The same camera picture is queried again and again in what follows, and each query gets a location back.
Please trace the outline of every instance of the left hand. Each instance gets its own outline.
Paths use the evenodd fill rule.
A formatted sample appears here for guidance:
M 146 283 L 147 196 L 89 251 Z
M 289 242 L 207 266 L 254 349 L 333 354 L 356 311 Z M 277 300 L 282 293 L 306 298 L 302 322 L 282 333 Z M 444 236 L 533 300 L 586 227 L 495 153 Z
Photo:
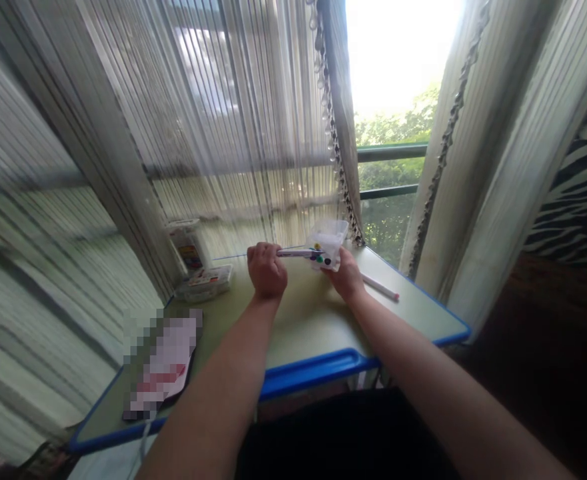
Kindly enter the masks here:
M 247 249 L 249 276 L 258 297 L 280 298 L 287 287 L 287 269 L 275 256 L 278 250 L 280 245 L 266 242 Z

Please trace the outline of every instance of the forearm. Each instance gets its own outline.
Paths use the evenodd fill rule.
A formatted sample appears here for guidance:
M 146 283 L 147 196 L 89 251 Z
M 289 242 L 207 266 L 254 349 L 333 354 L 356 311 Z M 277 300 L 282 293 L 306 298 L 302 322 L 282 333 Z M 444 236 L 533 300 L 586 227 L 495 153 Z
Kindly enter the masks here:
M 368 294 L 350 307 L 462 477 L 571 477 L 495 398 L 422 334 Z
M 138 479 L 233 475 L 260 396 L 279 303 L 280 298 L 251 300 L 178 401 Z

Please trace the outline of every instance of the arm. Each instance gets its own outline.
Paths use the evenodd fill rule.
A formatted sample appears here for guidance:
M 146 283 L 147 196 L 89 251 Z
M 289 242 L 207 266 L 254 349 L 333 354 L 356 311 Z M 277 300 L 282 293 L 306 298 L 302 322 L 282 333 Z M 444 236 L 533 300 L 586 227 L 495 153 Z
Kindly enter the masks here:
M 463 478 L 573 478 L 456 362 L 366 292 L 349 251 L 340 256 L 328 277 Z
M 280 247 L 247 250 L 255 294 L 178 401 L 136 479 L 231 478 L 265 378 L 269 335 L 287 285 Z

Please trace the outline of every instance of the bright sky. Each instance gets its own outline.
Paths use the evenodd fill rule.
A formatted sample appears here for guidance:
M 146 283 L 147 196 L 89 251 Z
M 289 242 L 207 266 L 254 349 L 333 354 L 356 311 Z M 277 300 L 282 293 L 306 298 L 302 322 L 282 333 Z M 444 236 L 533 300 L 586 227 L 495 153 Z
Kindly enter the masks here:
M 401 113 L 440 81 L 462 0 L 347 0 L 354 110 Z

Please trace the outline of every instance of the window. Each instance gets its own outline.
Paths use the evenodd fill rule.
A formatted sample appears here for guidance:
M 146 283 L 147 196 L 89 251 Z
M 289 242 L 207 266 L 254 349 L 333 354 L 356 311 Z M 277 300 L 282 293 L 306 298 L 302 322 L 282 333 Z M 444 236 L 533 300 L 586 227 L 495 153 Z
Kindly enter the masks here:
M 461 0 L 347 0 L 364 235 L 394 266 Z

